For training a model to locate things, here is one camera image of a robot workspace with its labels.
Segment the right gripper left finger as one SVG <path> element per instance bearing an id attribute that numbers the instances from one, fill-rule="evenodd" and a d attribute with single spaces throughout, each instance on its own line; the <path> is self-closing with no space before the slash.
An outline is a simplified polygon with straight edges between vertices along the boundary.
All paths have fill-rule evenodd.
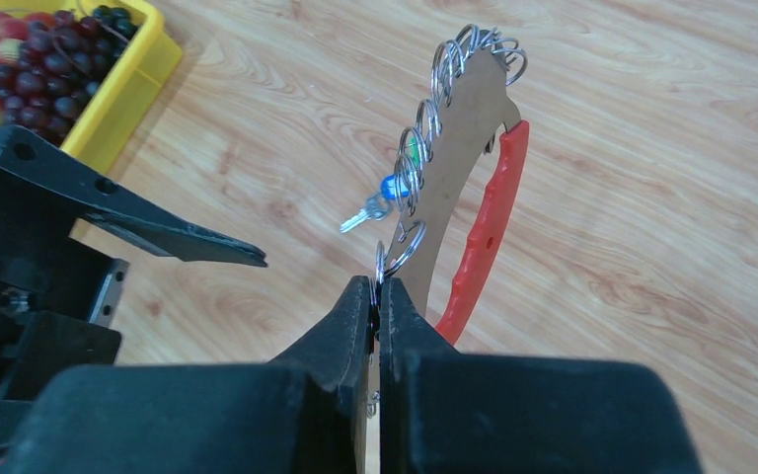
<path id="1" fill-rule="evenodd" d="M 371 296 L 364 276 L 266 363 L 81 365 L 17 428 L 5 473 L 361 473 Z"/>

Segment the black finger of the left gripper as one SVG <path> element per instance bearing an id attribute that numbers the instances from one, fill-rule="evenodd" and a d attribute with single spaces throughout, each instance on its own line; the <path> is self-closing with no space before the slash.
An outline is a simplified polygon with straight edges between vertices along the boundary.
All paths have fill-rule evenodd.
<path id="1" fill-rule="evenodd" d="M 157 257 L 265 268 L 253 244 L 188 222 L 17 125 L 0 126 L 0 185 Z"/>

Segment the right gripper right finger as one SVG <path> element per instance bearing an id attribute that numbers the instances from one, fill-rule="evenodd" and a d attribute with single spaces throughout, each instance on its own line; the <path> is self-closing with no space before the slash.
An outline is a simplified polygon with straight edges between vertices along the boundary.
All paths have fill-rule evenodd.
<path id="1" fill-rule="evenodd" d="M 699 473 L 676 401 L 615 360 L 465 354 L 397 278 L 380 296 L 385 473 Z"/>

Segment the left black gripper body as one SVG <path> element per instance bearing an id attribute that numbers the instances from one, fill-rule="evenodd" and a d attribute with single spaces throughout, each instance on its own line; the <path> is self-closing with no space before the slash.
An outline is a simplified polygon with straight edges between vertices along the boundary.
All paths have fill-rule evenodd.
<path id="1" fill-rule="evenodd" d="M 70 236 L 75 220 L 0 197 L 0 455 L 39 392 L 76 365 L 112 364 L 128 263 Z"/>

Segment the blue tagged key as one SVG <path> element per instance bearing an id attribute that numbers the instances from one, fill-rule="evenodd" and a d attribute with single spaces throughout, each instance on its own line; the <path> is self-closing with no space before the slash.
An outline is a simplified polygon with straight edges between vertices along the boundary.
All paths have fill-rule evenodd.
<path id="1" fill-rule="evenodd" d="M 365 200 L 358 213 L 340 225 L 340 233 L 350 232 L 368 220 L 383 220 L 400 207 L 400 202 L 409 193 L 408 186 L 395 175 L 385 177 L 380 184 L 379 191 Z"/>

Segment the dark grape bunch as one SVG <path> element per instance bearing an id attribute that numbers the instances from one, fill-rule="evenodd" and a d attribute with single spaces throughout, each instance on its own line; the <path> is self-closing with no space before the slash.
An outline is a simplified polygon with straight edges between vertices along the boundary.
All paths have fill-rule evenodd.
<path id="1" fill-rule="evenodd" d="M 138 30 L 122 6 L 0 12 L 3 121 L 61 144 Z"/>

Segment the yellow plastic bin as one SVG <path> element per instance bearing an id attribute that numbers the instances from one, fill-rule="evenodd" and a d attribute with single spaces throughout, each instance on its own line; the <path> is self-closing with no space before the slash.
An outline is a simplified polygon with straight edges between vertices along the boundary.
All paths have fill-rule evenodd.
<path id="1" fill-rule="evenodd" d="M 129 9 L 139 30 L 64 141 L 55 145 L 39 137 L 105 173 L 182 58 L 163 14 L 148 1 L 0 1 L 0 11 L 23 17 L 62 9 L 82 16 L 102 4 Z"/>

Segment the green tagged key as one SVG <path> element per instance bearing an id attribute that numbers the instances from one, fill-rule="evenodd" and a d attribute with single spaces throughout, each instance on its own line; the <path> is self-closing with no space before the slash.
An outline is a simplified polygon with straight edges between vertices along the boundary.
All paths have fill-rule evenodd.
<path id="1" fill-rule="evenodd" d="M 405 147 L 406 155 L 411 158 L 416 166 L 419 165 L 419 152 L 417 139 L 414 136 L 409 137 L 408 144 Z"/>

